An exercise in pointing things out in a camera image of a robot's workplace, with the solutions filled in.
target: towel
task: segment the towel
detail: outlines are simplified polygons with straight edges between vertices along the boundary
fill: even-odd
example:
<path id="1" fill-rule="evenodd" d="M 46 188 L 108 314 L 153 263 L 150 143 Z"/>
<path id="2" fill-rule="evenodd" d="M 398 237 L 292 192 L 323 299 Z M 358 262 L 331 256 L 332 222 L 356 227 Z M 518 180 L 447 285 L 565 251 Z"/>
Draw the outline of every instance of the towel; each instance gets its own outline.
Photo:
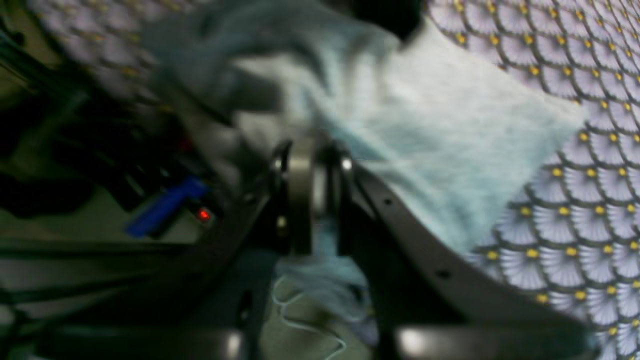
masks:
<path id="1" fill-rule="evenodd" d="M 266 168 L 274 146 L 323 128 L 458 253 L 586 119 L 450 43 L 428 19 L 401 41 L 316 0 L 232 0 L 143 32 L 151 88 L 171 104 L 229 193 Z M 327 241 L 284 259 L 327 310 L 369 315 L 348 287 L 367 281 Z"/>

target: dark machine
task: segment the dark machine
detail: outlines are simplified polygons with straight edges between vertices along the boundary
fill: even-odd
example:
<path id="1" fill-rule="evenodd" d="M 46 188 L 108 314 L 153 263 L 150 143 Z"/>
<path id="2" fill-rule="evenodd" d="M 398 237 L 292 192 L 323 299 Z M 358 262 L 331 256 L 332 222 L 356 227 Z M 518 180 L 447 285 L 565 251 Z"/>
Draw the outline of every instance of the dark machine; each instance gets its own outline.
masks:
<path id="1" fill-rule="evenodd" d="M 203 241 L 153 278 L 47 328 L 52 360 L 262 359 L 276 262 L 309 254 L 316 224 L 367 276 L 378 359 L 593 359 L 589 329 L 474 270 L 324 133 L 276 150 L 271 168 Z"/>

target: red led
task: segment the red led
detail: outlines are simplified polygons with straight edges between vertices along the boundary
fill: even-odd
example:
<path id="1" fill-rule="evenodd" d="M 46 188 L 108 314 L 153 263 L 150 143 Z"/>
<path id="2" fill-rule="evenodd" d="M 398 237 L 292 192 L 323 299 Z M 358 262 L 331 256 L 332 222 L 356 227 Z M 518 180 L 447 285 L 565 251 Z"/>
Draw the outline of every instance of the red led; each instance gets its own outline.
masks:
<path id="1" fill-rule="evenodd" d="M 200 219 L 200 221 L 205 222 L 205 221 L 209 221 L 209 219 L 211 218 L 211 215 L 209 215 L 207 210 L 200 209 L 200 211 L 198 211 L 198 218 Z"/>

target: patterned fabric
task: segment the patterned fabric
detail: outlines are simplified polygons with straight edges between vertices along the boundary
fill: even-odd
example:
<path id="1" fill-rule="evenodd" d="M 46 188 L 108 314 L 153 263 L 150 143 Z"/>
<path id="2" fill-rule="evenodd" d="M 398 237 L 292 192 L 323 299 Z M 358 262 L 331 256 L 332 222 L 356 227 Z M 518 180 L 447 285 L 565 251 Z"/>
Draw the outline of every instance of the patterned fabric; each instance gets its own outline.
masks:
<path id="1" fill-rule="evenodd" d="M 107 91 L 153 118 L 166 109 L 145 87 L 152 62 L 139 30 L 197 4 L 33 0 L 31 8 Z M 452 41 L 591 114 L 466 258 L 592 324 L 602 360 L 640 357 L 640 3 L 436 0 L 428 8 Z"/>

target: fabric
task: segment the fabric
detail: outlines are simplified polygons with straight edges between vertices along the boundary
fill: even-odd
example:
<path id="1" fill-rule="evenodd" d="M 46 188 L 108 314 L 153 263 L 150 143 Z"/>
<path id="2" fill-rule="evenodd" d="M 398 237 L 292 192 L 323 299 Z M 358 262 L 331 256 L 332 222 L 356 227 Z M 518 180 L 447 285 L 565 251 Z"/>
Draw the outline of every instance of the fabric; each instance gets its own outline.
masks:
<path id="1" fill-rule="evenodd" d="M 260 160 L 264 171 L 283 139 L 320 127 L 458 252 L 584 121 L 429 21 L 401 47 L 317 1 L 220 1 L 153 24 L 143 44 L 159 63 L 153 91 L 229 186 L 248 183 Z M 350 259 L 285 259 L 281 269 L 340 317 L 366 316 L 350 299 L 348 285 L 364 285 Z"/>
<path id="2" fill-rule="evenodd" d="M 589 124 L 510 202 L 489 236 L 478 234 L 477 249 L 467 259 L 524 295 L 585 318 L 602 340 L 601 359 L 637 358 L 640 6 L 619 0 L 428 3 L 429 17 L 452 43 L 533 89 L 580 102 L 589 111 Z M 31 3 L 72 59 L 96 74 L 116 74 L 126 89 L 144 83 L 148 66 L 137 27 L 107 26 L 107 14 L 125 9 L 121 18 L 140 24 L 196 6 L 170 0 Z M 85 25 L 76 25 L 80 15 Z M 98 56 L 76 55 L 73 41 L 65 39 L 79 37 L 88 45 L 75 49 L 97 49 Z M 118 41 L 100 41 L 113 37 Z M 124 60 L 102 60 L 101 46 L 114 43 L 132 44 L 134 71 L 124 70 Z M 107 89 L 122 86 L 110 86 L 108 76 L 96 78 Z M 148 93 L 144 86 L 134 88 Z M 126 101 L 159 106 L 147 105 L 146 97 Z"/>

